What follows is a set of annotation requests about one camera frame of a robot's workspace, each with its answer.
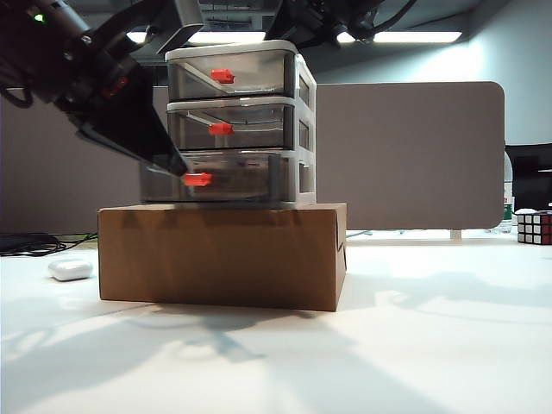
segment drawer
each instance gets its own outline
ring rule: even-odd
[[[188,153],[193,172],[180,179],[145,166],[141,197],[158,202],[279,202],[287,201],[289,164],[276,153]]]
[[[286,97],[170,103],[169,135],[183,151],[239,148],[293,149],[296,108]],[[309,134],[300,120],[300,135]],[[308,138],[299,137],[303,142]]]
[[[294,97],[295,56],[288,41],[189,47],[166,54],[171,102],[216,97]],[[309,80],[304,80],[307,87]]]

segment brown cardboard box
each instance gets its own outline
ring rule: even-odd
[[[335,311],[345,277],[346,212],[346,204],[100,210],[100,297]]]

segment white table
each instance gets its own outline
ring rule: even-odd
[[[441,236],[349,240],[337,313],[102,302],[47,276],[93,249],[2,259],[2,413],[552,412],[552,247]]]

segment fluorescent light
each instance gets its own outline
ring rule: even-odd
[[[380,32],[373,37],[377,43],[452,43],[462,32]]]
[[[127,37],[134,43],[143,43],[146,41],[146,32],[130,32]]]
[[[223,45],[227,43],[257,43],[265,32],[197,32],[188,42],[192,45]]]
[[[337,35],[337,41],[340,43],[353,43],[355,38],[347,32],[341,32]]]

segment black chair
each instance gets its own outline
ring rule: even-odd
[[[550,210],[552,203],[552,143],[507,145],[513,170],[515,209]]]

